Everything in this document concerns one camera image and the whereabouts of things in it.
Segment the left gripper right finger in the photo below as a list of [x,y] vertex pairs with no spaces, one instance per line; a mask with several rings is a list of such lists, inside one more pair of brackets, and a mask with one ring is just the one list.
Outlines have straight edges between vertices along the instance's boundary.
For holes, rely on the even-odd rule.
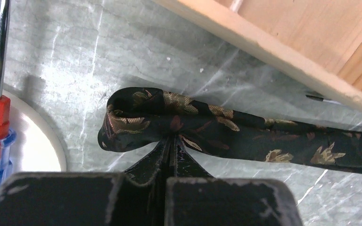
[[296,201],[275,179],[214,178],[185,150],[168,141],[167,226],[301,226]]

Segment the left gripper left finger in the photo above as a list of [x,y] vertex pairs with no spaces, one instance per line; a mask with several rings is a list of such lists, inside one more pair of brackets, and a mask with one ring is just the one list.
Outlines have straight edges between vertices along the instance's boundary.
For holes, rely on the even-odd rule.
[[0,226],[161,226],[169,139],[123,172],[22,172],[0,187]]

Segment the black gold patterned tie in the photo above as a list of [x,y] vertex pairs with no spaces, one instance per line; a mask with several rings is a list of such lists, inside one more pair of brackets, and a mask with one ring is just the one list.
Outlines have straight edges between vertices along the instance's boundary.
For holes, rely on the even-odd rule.
[[171,135],[220,158],[362,174],[362,132],[263,118],[156,88],[116,91],[107,101],[98,144],[124,153]]

